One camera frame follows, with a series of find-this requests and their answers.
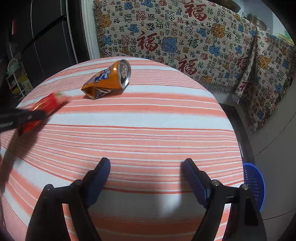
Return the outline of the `red crushed cola can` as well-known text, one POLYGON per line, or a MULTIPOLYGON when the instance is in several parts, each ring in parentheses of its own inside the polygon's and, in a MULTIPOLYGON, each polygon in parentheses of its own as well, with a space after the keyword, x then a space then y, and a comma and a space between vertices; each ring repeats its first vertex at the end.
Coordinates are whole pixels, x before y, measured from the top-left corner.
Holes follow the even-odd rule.
POLYGON ((29 109, 32 118, 18 128, 18 135, 22 136, 33 130, 68 101, 69 97, 61 92, 53 92, 42 98, 29 109))

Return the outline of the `yellow cardboard box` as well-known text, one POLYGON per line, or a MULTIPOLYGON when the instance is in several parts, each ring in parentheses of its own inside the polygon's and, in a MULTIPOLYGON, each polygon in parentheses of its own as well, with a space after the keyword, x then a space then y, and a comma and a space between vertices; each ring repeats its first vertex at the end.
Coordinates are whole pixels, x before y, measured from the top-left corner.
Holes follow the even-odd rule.
POLYGON ((27 75, 21 74, 17 78, 17 80, 22 85, 22 87, 23 87, 26 94, 29 94, 33 90, 33 87, 31 85, 31 82, 29 81, 29 78, 27 77, 27 75))

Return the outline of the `patterned fu character blanket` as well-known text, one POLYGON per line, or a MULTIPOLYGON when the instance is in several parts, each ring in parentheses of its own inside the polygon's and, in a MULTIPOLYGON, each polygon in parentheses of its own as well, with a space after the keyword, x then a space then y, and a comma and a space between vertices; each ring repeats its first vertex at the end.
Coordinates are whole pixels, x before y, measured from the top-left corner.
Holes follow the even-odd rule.
POLYGON ((210 1, 95 1, 101 57, 166 64, 209 90, 232 93, 251 132, 285 95, 295 46, 210 1))

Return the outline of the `pink striped tablecloth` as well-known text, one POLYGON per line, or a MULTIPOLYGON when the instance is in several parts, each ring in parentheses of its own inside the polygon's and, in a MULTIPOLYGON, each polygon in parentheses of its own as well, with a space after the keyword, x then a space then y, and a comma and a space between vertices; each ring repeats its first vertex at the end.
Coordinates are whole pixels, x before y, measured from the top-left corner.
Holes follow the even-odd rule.
POLYGON ((25 239, 46 184, 67 186, 103 157, 111 172, 89 209, 103 240, 190 240, 204 209, 182 177, 187 158, 224 185, 243 183, 233 127, 197 82, 210 74, 200 58, 184 56, 169 67, 130 57, 123 92, 86 97, 82 85, 114 61, 87 61, 49 77, 19 107, 30 108, 55 91, 69 102, 21 137, 14 130, 1 134, 3 220, 13 239, 25 239))

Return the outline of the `green yellow container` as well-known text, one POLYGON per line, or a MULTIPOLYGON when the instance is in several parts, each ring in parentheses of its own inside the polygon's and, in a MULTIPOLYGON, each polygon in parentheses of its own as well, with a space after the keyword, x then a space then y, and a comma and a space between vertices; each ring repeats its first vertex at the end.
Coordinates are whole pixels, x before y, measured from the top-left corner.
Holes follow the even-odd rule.
POLYGON ((278 33, 277 35, 279 38, 285 40, 286 42, 290 43, 291 45, 295 45, 292 38, 290 37, 290 35, 288 34, 287 31, 284 31, 284 34, 278 33))

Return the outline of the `black wok pan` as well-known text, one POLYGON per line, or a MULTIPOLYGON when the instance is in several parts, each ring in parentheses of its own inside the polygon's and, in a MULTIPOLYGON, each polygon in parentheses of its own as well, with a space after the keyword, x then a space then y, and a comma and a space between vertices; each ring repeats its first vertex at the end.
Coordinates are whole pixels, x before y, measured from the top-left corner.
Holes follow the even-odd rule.
POLYGON ((214 3, 221 5, 235 13, 238 13, 241 10, 241 7, 232 0, 214 0, 214 3))

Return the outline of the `white door frame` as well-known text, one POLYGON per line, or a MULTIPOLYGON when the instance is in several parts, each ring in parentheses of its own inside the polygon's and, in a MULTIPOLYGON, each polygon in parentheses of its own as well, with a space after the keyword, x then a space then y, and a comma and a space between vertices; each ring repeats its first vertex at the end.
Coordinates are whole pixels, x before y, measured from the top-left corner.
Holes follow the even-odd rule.
POLYGON ((81 12, 83 19, 83 27, 85 33, 85 40, 87 45, 87 50, 89 58, 99 59, 99 44, 96 30, 96 23, 94 17, 94 1, 92 0, 82 0, 81 1, 81 12))

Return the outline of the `blue plastic basket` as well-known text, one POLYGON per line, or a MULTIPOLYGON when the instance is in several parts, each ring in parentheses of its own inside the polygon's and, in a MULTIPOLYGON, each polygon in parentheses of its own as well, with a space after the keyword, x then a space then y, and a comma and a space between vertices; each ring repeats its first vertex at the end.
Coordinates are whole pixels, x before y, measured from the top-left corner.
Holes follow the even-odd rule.
POLYGON ((253 192, 254 199, 261 211, 265 202, 265 181, 260 170, 252 163, 243 163, 244 183, 253 192))

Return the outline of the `dark refrigerator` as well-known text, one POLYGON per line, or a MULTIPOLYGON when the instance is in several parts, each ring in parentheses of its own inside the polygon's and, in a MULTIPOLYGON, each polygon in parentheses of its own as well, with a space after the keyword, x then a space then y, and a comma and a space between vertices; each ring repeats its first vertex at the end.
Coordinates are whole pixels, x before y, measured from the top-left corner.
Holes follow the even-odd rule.
POLYGON ((82 1, 16 1, 17 40, 27 74, 48 78, 90 59, 82 1))

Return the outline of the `orange crushed soda can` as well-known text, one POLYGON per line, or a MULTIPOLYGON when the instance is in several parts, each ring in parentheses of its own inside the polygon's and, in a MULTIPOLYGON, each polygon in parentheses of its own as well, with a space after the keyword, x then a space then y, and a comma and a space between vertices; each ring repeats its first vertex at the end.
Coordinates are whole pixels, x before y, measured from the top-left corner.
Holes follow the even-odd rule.
POLYGON ((125 90, 132 73, 129 62, 120 59, 111 66, 93 75, 82 86, 81 91, 90 99, 99 99, 114 90, 125 90))

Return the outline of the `steel pot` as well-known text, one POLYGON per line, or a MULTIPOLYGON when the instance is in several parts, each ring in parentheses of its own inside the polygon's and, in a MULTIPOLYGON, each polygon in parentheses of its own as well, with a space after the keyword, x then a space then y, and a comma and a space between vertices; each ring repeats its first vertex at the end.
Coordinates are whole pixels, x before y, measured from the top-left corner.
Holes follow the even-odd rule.
POLYGON ((258 17, 254 16, 252 14, 246 14, 245 12, 242 13, 243 17, 248 19, 251 23, 259 27, 261 30, 270 31, 270 28, 267 27, 267 25, 258 17))

